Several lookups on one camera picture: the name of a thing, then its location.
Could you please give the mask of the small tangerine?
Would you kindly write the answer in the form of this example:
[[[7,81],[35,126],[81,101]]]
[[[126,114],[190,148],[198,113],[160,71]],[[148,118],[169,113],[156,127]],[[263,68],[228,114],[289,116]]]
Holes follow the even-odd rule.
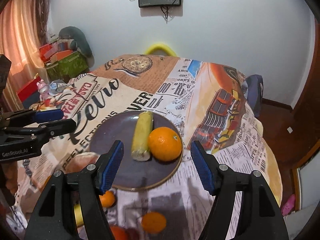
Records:
[[[106,191],[102,196],[99,196],[99,198],[100,198],[101,205],[104,208],[110,208],[116,202],[116,197],[114,195],[114,192],[111,190]]]

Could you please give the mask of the long yellow corn cob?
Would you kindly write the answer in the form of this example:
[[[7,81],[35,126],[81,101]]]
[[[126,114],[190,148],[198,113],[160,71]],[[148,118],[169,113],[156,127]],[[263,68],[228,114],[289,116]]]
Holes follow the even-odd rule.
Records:
[[[83,221],[83,217],[82,217],[81,205],[80,204],[76,204],[74,206],[74,215],[75,215],[76,226],[78,228],[83,226],[84,221]]]

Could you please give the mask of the red tomato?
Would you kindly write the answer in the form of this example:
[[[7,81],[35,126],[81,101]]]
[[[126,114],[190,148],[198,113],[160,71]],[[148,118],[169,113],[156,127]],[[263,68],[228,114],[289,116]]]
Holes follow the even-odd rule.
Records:
[[[129,235],[124,228],[112,225],[110,226],[115,240],[129,240]]]

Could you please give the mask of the medium orange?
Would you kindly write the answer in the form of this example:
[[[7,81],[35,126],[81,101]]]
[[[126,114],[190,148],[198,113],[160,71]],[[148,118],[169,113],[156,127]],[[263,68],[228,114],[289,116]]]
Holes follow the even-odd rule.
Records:
[[[166,228],[167,220],[159,212],[149,212],[142,217],[141,226],[147,233],[158,234]]]

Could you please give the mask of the pink slipper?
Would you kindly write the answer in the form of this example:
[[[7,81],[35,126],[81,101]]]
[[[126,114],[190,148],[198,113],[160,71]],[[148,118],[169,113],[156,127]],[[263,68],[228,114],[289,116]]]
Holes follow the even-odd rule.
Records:
[[[281,214],[285,217],[295,208],[295,194],[292,194],[281,208]]]

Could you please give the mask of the red box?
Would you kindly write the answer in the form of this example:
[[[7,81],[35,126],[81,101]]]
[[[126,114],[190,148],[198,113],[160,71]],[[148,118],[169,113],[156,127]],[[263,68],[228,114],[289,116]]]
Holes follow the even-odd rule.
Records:
[[[18,90],[17,96],[21,102],[24,102],[33,95],[39,95],[37,83],[39,83],[40,81],[40,76],[37,76]]]

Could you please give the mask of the pink toy figure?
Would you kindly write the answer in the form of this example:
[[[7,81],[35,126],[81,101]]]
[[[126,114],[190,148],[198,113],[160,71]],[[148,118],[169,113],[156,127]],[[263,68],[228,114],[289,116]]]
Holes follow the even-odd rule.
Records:
[[[50,97],[50,86],[44,82],[43,79],[41,79],[39,82],[36,83],[37,85],[37,91],[40,94],[40,100],[44,101]]]

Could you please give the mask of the dark purple ceramic plate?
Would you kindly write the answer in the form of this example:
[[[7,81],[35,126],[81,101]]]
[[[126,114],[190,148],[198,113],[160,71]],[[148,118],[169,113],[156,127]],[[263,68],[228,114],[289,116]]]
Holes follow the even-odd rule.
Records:
[[[116,114],[93,133],[89,149],[99,155],[107,153],[115,141],[123,143],[123,158],[113,187],[125,191],[148,190],[163,184],[177,171],[183,151],[163,159],[155,156],[148,146],[151,133],[157,139],[164,134],[172,143],[182,139],[171,121],[150,111]]]

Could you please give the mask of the short yellow corn cob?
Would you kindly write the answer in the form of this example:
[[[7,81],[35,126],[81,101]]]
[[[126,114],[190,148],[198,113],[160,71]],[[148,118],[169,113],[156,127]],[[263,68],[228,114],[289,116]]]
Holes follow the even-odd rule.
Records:
[[[148,161],[151,158],[148,137],[153,129],[153,114],[145,111],[139,114],[132,138],[131,157],[135,161]]]

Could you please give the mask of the green patterned box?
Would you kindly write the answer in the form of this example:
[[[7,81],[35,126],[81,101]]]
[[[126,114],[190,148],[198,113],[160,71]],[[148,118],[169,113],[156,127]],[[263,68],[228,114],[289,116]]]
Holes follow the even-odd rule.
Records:
[[[59,61],[47,64],[45,69],[51,81],[62,80],[65,83],[80,74],[89,72],[86,58],[78,51]]]

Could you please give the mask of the large orange with sticker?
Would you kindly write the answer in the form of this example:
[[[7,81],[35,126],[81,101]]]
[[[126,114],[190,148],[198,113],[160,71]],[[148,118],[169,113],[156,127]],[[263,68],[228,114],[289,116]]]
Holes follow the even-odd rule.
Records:
[[[149,134],[148,148],[157,160],[169,162],[181,155],[182,141],[173,129],[159,127]]]

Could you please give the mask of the grey plush toy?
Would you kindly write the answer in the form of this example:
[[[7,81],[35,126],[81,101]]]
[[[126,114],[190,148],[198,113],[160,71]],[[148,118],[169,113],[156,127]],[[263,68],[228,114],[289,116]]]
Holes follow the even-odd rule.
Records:
[[[59,39],[73,40],[76,43],[76,48],[85,56],[91,57],[92,50],[88,44],[84,33],[77,27],[67,26],[60,30]]]

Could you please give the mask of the orange pink curtain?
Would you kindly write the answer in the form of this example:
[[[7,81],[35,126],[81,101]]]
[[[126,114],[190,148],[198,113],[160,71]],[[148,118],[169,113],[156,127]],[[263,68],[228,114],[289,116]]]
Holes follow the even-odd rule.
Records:
[[[8,0],[1,12],[1,54],[11,61],[2,100],[10,111],[23,108],[17,91],[39,74],[48,81],[39,48],[47,44],[50,0]]]

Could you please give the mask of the retro newspaper print tablecloth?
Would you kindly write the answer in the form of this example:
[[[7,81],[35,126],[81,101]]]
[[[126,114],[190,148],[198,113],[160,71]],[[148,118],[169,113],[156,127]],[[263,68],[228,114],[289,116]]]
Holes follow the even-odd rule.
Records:
[[[216,154],[238,171],[259,169],[278,202],[283,186],[276,159],[262,136],[242,91],[244,76],[234,68],[178,57],[124,55],[92,74],[83,74],[42,99],[36,109],[63,110],[78,127],[73,134],[51,140],[40,157],[18,163],[16,226],[23,233],[28,217],[55,168],[69,173],[76,161],[86,161],[106,150],[108,122],[122,112],[152,111],[178,129],[184,153],[180,167],[150,182],[139,197],[130,182],[115,180],[119,205],[107,216],[112,224],[140,229],[140,216],[162,213],[167,227],[142,239],[195,239],[200,235],[214,198],[200,189],[191,161],[189,143],[200,135],[208,153]]]

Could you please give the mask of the yellow chair back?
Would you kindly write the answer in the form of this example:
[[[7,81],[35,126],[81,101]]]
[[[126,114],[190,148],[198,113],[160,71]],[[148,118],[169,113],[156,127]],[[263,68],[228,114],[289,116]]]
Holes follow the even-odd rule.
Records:
[[[162,51],[165,55],[176,57],[177,54],[166,44],[155,43],[149,46],[149,48],[144,52],[145,55],[154,55],[155,52]]]

